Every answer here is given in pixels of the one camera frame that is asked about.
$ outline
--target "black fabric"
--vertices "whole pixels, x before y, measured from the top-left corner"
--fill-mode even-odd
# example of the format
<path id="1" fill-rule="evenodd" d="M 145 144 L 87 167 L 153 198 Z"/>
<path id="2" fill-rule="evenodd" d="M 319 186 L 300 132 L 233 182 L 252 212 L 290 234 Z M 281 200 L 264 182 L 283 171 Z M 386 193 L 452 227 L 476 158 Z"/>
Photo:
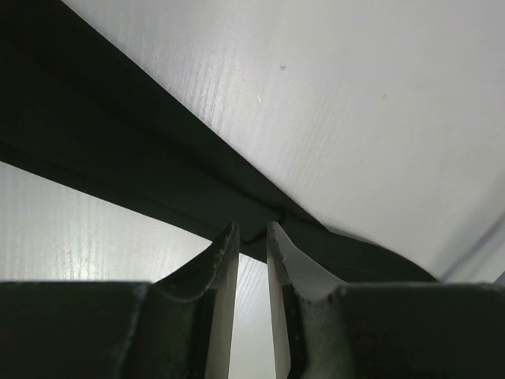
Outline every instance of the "black fabric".
<path id="1" fill-rule="evenodd" d="M 268 222 L 289 219 L 330 270 L 359 273 L 373 257 L 378 280 L 433 280 L 335 238 L 62 2 L 0 4 L 1 160 L 208 239 L 235 221 L 241 252 L 262 261 Z M 315 235 L 326 238 L 314 245 Z M 359 261 L 339 253 L 349 246 Z"/>

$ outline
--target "black plastic part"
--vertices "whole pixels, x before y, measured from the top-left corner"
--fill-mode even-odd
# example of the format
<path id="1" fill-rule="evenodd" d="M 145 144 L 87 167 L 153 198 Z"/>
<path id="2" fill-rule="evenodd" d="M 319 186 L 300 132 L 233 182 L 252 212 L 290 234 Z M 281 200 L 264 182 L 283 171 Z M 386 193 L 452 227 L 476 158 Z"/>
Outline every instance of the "black plastic part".
<path id="1" fill-rule="evenodd" d="M 157 283 L 0 283 L 0 377 L 226 379 L 238 227 Z"/>
<path id="2" fill-rule="evenodd" d="M 326 230 L 59 0 L 0 0 L 0 103 L 14 166 L 208 239 L 233 220 L 262 261 L 277 220 L 348 280 L 434 280 Z"/>
<path id="3" fill-rule="evenodd" d="M 268 270 L 278 377 L 505 377 L 503 287 L 345 283 L 279 225 Z"/>

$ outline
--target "black object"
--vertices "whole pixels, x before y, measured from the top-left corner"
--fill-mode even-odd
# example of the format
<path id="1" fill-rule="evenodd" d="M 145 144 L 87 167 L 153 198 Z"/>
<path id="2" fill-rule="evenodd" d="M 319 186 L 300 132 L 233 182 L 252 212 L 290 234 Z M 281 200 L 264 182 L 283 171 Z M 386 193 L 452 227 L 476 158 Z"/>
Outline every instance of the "black object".
<path id="1" fill-rule="evenodd" d="M 345 283 L 268 237 L 277 377 L 505 377 L 505 288 Z"/>
<path id="2" fill-rule="evenodd" d="M 0 283 L 0 377 L 228 377 L 238 227 L 157 283 Z"/>
<path id="3" fill-rule="evenodd" d="M 335 235 L 59 0 L 0 0 L 0 159 L 212 239 L 231 220 L 266 261 L 276 220 L 348 281 L 433 281 Z"/>

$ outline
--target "white surface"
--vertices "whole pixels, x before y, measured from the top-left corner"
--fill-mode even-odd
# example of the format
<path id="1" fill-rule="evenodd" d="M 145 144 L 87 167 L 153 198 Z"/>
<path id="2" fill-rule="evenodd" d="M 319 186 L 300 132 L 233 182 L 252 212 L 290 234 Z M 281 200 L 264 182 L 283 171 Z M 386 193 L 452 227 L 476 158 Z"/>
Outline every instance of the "white surface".
<path id="1" fill-rule="evenodd" d="M 433 272 L 503 171 L 502 0 L 64 1 L 327 226 Z M 156 280 L 207 243 L 1 171 L 4 278 Z M 240 270 L 230 379 L 273 377 L 266 269 Z"/>
<path id="2" fill-rule="evenodd" d="M 155 281 L 208 245 L 172 225 L 0 163 L 0 280 Z M 267 266 L 241 255 L 230 379 L 273 378 L 273 354 Z"/>

